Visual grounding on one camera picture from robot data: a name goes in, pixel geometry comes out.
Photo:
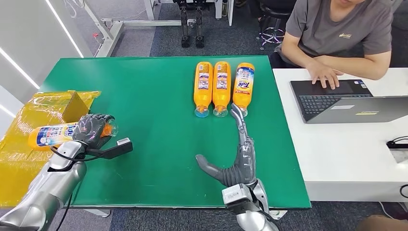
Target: laptop keyboard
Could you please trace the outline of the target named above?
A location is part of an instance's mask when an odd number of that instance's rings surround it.
[[[315,95],[315,96],[299,96],[300,104],[303,107],[303,112],[307,115],[316,115],[332,106],[343,97],[371,97],[371,95]]]

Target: led light strip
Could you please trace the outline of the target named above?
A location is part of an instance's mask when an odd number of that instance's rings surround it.
[[[3,110],[5,113],[9,114],[9,116],[15,118],[15,115],[1,104],[0,104],[0,109]]]
[[[46,3],[48,4],[49,8],[51,9],[52,13],[54,14],[55,18],[57,19],[57,21],[60,23],[61,27],[63,28],[63,30],[65,31],[66,35],[68,36],[69,40],[71,41],[72,45],[75,47],[76,51],[78,52],[79,56],[81,58],[84,57],[84,55],[82,54],[82,52],[79,50],[79,47],[77,46],[77,44],[75,43],[74,39],[72,38],[72,36],[69,34],[68,30],[66,29],[65,25],[63,24],[61,18],[58,16],[57,12],[55,11],[54,7],[51,5],[50,0],[45,0]]]
[[[4,58],[7,59],[7,61],[9,61],[16,69],[18,72],[20,72],[35,88],[39,89],[39,85],[37,83],[34,82],[34,80],[27,75],[27,73],[21,69],[21,67],[14,62],[14,60],[0,47],[0,54],[2,54],[4,56]]]

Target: clear bottle cap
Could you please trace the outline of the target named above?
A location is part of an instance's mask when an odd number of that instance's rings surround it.
[[[242,107],[242,106],[238,106],[240,109],[241,109],[241,111],[242,111],[242,116],[243,117],[246,117],[247,115],[248,115],[248,110],[246,110],[246,108],[245,107]]]
[[[213,114],[217,117],[225,117],[228,115],[228,110],[224,106],[216,106],[213,110]]]
[[[204,118],[207,117],[210,112],[208,111],[208,108],[205,106],[198,106],[195,110],[194,113],[197,117],[199,118]]]
[[[104,136],[116,136],[118,133],[118,125],[114,119],[110,119],[106,122],[105,127],[103,128],[101,137]]]

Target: yellow plastic bag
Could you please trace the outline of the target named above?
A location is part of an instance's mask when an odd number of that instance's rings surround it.
[[[77,92],[88,109],[100,93]],[[63,114],[66,114],[72,98],[73,91],[36,93],[16,115],[0,141],[0,207],[16,206],[30,182],[52,156],[51,151],[32,150],[27,144],[28,135],[37,127],[67,122],[63,120]]]

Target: laptop sticker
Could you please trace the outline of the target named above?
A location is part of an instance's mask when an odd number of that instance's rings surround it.
[[[343,105],[343,106],[334,106],[330,108],[331,110],[341,110],[341,109],[350,109],[354,107],[354,105]]]

